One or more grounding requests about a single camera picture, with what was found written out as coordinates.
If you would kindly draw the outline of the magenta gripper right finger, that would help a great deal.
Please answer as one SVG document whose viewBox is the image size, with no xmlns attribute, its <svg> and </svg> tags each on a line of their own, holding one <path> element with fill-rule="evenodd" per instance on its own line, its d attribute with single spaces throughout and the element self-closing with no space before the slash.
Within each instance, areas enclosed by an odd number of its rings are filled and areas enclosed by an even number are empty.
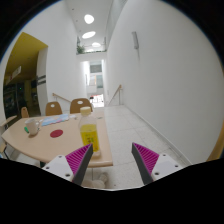
<svg viewBox="0 0 224 224">
<path fill-rule="evenodd" d="M 168 154 L 158 154 L 137 143 L 132 144 L 132 154 L 145 185 L 183 169 Z"/>
</svg>

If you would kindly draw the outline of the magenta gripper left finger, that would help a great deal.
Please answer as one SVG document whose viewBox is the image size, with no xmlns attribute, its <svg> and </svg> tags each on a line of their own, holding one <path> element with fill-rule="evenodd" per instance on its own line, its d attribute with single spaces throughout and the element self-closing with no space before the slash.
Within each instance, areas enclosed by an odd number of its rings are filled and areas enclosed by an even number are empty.
<svg viewBox="0 0 224 224">
<path fill-rule="evenodd" d="M 93 145 L 88 144 L 66 156 L 56 156 L 43 167 L 43 170 L 81 185 L 92 154 Z"/>
</svg>

